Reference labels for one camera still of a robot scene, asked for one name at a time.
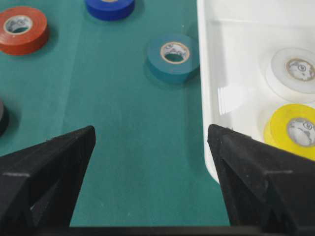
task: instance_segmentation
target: red tape roll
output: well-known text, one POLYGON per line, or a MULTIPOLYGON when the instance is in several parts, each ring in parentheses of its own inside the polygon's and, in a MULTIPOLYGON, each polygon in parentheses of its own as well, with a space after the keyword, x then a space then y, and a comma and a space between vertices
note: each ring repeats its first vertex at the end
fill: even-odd
POLYGON ((48 38, 47 19, 40 10, 18 6, 0 13, 0 51, 30 54, 44 46, 48 38))

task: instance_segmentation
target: white container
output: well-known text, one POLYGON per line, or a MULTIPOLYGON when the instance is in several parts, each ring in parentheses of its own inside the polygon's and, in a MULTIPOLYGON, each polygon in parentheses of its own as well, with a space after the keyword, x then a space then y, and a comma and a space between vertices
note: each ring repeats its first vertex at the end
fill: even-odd
POLYGON ((315 53, 315 1, 197 0, 197 5, 205 162, 218 181, 208 126, 263 141, 272 113, 289 104, 266 83, 267 67, 284 48, 315 53))

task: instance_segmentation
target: green mat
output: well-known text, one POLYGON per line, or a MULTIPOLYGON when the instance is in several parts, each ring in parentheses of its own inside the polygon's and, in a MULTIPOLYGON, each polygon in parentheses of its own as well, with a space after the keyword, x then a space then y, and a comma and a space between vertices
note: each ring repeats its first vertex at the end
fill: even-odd
POLYGON ((164 33, 198 39, 195 0, 136 0, 127 19, 102 22, 82 0, 2 0, 42 10, 49 43, 0 53, 0 97, 10 126, 0 155, 87 126, 96 146, 72 226, 227 225, 203 154, 200 78, 156 79, 146 45, 164 33))

